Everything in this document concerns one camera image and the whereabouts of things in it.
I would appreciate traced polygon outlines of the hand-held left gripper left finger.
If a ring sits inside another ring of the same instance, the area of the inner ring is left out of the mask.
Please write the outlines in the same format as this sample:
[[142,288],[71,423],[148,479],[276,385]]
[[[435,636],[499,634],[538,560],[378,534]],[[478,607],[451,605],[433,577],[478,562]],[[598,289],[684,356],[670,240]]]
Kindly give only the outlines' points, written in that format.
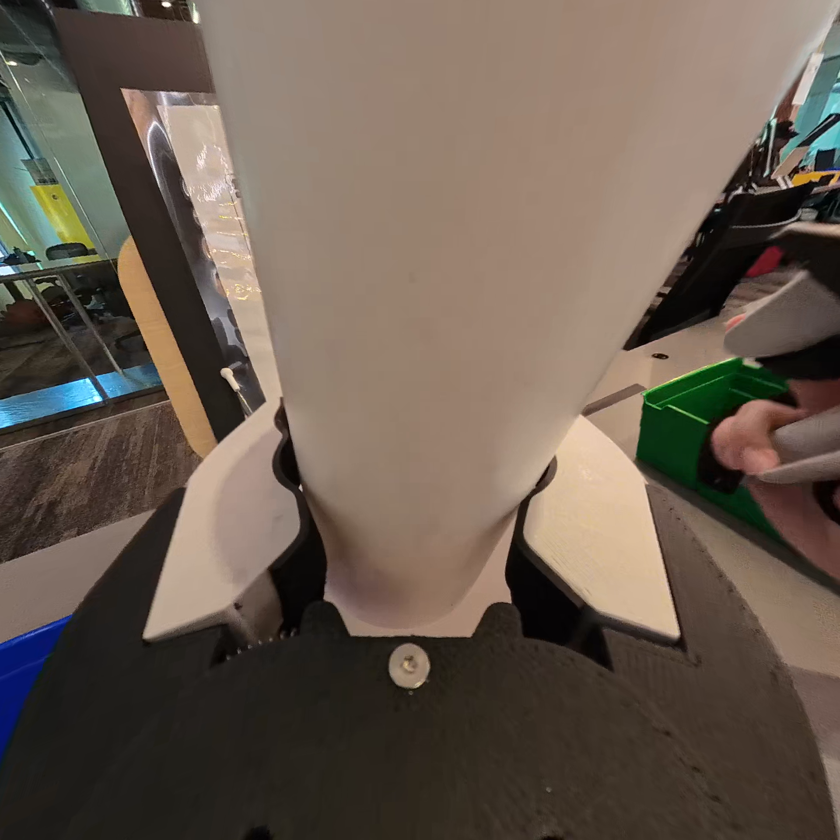
[[189,479],[143,640],[226,627],[255,646],[299,629],[325,583],[286,409],[265,404]]

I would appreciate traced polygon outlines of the instruction sheet in clear holder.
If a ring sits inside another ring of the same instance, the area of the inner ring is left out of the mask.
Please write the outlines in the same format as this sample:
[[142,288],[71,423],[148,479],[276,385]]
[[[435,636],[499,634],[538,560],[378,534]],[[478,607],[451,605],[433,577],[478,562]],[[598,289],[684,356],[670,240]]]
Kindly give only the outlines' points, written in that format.
[[212,93],[122,96],[219,345],[212,372],[246,417],[281,397],[222,113]]

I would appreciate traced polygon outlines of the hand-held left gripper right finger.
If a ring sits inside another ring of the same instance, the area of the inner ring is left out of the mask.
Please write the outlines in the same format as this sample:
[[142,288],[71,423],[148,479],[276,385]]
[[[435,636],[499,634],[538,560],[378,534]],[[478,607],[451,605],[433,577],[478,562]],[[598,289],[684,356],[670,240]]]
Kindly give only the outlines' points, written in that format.
[[536,569],[599,624],[679,642],[648,483],[589,419],[573,422],[521,504],[514,534]]

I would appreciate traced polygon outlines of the blue storage bin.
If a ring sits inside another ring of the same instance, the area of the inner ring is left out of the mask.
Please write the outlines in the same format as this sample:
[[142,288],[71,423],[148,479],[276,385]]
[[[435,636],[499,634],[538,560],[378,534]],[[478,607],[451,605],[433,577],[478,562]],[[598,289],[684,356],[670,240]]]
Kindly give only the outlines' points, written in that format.
[[12,738],[26,699],[71,615],[1,643],[1,755]]

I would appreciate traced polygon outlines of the white bottle black cap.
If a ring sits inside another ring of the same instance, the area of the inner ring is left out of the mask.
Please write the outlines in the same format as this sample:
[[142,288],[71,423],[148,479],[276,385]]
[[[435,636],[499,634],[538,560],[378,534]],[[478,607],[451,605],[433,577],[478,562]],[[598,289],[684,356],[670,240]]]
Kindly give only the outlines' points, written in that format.
[[197,2],[328,592],[477,580],[838,2]]

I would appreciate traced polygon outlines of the black office chair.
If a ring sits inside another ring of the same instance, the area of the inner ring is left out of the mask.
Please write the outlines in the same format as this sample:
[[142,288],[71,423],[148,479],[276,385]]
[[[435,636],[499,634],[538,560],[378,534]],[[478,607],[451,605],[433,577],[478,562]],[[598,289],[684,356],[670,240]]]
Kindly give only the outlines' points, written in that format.
[[774,235],[796,221],[812,183],[735,195],[713,218],[684,270],[624,345],[634,350],[715,318]]

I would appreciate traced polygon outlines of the green storage bin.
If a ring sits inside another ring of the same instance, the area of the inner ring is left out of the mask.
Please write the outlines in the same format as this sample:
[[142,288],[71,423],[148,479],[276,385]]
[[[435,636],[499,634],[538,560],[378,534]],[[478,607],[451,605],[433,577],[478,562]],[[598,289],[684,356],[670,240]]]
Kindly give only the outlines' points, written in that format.
[[718,467],[707,446],[720,420],[756,400],[795,405],[781,378],[741,359],[721,361],[648,389],[636,459],[783,545],[749,490]]

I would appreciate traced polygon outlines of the person's right hand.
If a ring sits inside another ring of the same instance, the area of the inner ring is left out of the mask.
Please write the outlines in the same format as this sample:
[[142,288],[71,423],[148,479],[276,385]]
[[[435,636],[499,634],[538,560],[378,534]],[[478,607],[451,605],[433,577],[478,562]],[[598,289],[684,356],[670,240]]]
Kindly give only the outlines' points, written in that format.
[[711,435],[716,461],[743,473],[745,484],[764,516],[805,560],[839,581],[839,527],[821,508],[812,485],[773,485],[760,476],[779,464],[773,432],[839,404],[838,381],[789,381],[796,408],[772,401],[742,405]]

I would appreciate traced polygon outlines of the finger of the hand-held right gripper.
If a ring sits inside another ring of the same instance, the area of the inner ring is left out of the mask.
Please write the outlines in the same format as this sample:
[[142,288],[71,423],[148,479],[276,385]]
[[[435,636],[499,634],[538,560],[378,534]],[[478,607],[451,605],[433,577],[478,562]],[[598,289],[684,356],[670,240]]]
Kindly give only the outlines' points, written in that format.
[[727,327],[723,346],[743,358],[807,350],[831,337],[831,288],[802,270]]

